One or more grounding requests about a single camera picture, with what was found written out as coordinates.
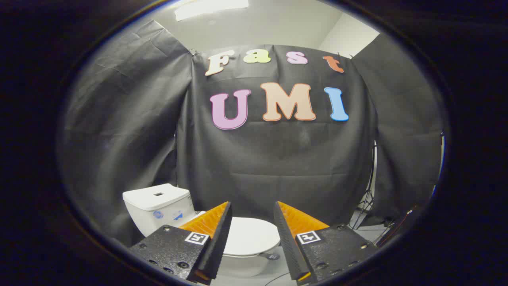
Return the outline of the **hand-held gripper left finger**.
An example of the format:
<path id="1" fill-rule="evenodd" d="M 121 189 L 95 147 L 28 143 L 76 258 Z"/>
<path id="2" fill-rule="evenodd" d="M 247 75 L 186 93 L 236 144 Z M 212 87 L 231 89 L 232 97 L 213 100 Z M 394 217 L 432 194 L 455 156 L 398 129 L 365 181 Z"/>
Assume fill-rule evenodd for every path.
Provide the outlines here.
<path id="1" fill-rule="evenodd" d="M 129 250 L 170 277 L 209 286 L 221 265 L 232 217 L 227 201 L 181 226 L 165 224 Z"/>

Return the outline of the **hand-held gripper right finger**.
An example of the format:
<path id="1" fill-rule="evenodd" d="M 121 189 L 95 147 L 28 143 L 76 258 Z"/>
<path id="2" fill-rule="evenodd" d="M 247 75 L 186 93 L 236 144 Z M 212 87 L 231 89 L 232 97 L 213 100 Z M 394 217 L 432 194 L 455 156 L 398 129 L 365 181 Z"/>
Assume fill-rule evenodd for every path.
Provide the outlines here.
<path id="1" fill-rule="evenodd" d="M 379 251 L 346 224 L 329 226 L 281 201 L 274 204 L 273 215 L 290 277 L 298 286 L 341 277 Z"/>

